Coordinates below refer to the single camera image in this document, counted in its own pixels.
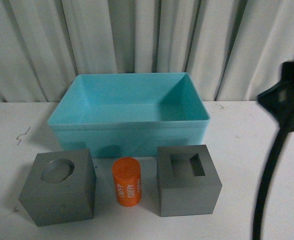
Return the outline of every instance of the scuff mark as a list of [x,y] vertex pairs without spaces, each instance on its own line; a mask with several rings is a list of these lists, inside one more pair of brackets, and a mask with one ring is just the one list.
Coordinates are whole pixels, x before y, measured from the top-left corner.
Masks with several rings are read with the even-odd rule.
[[17,143],[17,145],[19,145],[19,144],[21,143],[21,141],[22,141],[22,139],[20,139],[20,137],[23,136],[23,135],[26,135],[26,134],[29,132],[29,130],[31,129],[31,127],[32,127],[32,126],[30,126],[30,127],[28,128],[28,130],[27,130],[25,133],[19,134],[18,137],[16,137],[16,140],[19,141],[19,142]]
[[224,109],[224,110],[228,109],[228,107],[227,107],[227,106],[223,106],[223,105],[221,105],[221,104],[217,104],[217,105],[219,105],[219,106],[220,106],[220,108],[219,108],[219,109]]

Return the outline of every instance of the black cable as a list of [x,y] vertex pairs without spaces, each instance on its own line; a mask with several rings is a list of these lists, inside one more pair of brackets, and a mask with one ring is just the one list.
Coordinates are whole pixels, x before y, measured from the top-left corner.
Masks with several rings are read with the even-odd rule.
[[268,188],[270,186],[273,173],[277,165],[277,160],[282,151],[287,135],[294,130],[294,97],[291,102],[292,104],[290,104],[291,107],[287,111],[286,118],[282,122],[282,124],[280,124],[279,132],[270,150],[270,154],[260,180],[252,225],[253,240],[261,239],[262,220],[264,214],[264,206],[268,195]]

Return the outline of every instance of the circular hole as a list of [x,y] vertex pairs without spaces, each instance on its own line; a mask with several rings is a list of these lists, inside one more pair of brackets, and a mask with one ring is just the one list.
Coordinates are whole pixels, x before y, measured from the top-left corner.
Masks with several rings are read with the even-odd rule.
[[73,174],[75,165],[69,159],[57,159],[48,163],[41,172],[40,178],[46,183],[56,184]]

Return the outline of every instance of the rectangular hole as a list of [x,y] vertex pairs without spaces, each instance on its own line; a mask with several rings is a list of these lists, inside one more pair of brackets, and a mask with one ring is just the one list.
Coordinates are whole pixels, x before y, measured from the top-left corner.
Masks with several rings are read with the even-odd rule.
[[170,161],[175,178],[205,176],[198,153],[171,154]]
[[205,176],[205,171],[198,153],[189,159],[194,176]]

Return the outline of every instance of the square recess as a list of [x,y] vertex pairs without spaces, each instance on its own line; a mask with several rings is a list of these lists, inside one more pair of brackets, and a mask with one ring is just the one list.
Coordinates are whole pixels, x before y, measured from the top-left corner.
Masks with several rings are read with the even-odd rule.
[[222,183],[206,145],[157,149],[160,216],[212,214]]

